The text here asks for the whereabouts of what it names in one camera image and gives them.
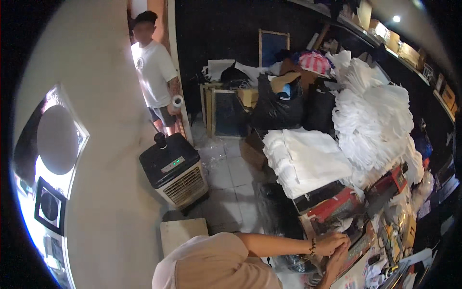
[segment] person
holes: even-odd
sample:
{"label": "person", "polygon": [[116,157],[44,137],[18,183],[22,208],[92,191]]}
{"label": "person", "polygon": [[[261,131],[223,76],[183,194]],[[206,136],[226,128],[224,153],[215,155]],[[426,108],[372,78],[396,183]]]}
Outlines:
{"label": "person", "polygon": [[280,289],[282,284],[275,272],[260,258],[312,252],[330,256],[326,273],[316,287],[328,289],[347,258],[350,244],[347,235],[335,232],[314,241],[251,233],[197,236],[157,265],[152,289]]}
{"label": "person", "polygon": [[132,55],[152,121],[159,132],[165,127],[172,135],[176,114],[181,113],[172,105],[172,97],[181,94],[180,81],[167,49],[152,39],[156,20],[157,14],[152,11],[134,19],[133,35],[138,42],[132,45]]}

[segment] beaded bracelet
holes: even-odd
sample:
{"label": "beaded bracelet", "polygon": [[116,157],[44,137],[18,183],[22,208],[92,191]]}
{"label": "beaded bracelet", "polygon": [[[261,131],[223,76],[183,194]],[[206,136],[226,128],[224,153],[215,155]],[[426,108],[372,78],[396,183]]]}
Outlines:
{"label": "beaded bracelet", "polygon": [[310,248],[310,251],[311,251],[310,255],[314,256],[315,255],[315,250],[316,250],[316,239],[315,238],[311,239],[311,245],[312,245],[312,247]]}

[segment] air cooler vent grille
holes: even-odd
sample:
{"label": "air cooler vent grille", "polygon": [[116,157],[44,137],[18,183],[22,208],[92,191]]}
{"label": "air cooler vent grille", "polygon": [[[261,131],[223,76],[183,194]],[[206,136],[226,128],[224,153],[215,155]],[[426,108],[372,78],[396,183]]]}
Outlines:
{"label": "air cooler vent grille", "polygon": [[165,188],[164,193],[176,205],[181,206],[182,203],[200,193],[201,188],[204,186],[201,171],[199,167],[195,167],[192,171],[185,174],[180,179]]}

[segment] gray shorts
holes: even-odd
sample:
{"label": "gray shorts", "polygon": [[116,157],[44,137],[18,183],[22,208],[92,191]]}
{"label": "gray shorts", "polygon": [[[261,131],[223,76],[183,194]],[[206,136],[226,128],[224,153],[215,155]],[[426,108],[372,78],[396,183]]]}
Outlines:
{"label": "gray shorts", "polygon": [[148,107],[151,113],[152,121],[155,122],[158,119],[162,121],[162,124],[166,128],[172,128],[175,126],[176,116],[170,115],[167,110],[167,106],[164,107]]}

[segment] tattoo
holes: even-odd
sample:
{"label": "tattoo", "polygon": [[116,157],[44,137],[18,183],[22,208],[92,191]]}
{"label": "tattoo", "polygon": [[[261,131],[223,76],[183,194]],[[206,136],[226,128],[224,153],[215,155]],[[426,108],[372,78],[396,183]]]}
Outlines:
{"label": "tattoo", "polygon": [[172,78],[169,82],[167,82],[169,87],[170,95],[174,97],[175,95],[181,95],[181,88],[180,88],[180,80],[178,76]]}

